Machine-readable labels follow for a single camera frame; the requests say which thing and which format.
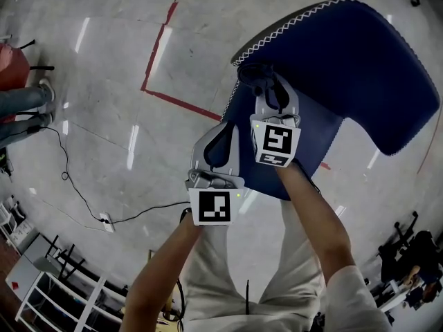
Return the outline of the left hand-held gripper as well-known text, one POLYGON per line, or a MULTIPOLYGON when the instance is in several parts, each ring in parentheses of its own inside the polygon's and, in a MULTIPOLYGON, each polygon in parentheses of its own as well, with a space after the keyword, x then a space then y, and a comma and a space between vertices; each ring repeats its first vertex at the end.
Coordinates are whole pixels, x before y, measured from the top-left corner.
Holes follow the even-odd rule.
POLYGON ((186 188, 194 224, 230 225, 244 198, 244 179, 238 176, 237 126, 222 122, 207 131, 194 145, 191 168, 186 188))

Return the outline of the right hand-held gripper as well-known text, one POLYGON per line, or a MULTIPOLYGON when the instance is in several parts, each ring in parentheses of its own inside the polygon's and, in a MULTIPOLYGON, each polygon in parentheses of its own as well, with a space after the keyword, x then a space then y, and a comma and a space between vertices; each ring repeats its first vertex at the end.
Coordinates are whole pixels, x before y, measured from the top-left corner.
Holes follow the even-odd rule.
POLYGON ((300 139, 299 98, 288 81, 283 77, 276 79, 275 91, 267 89, 256 97, 255 113, 269 117, 251 117, 251 137, 257 163, 287 167, 295 157, 300 139), (283 116, 275 116, 278 104, 283 116))

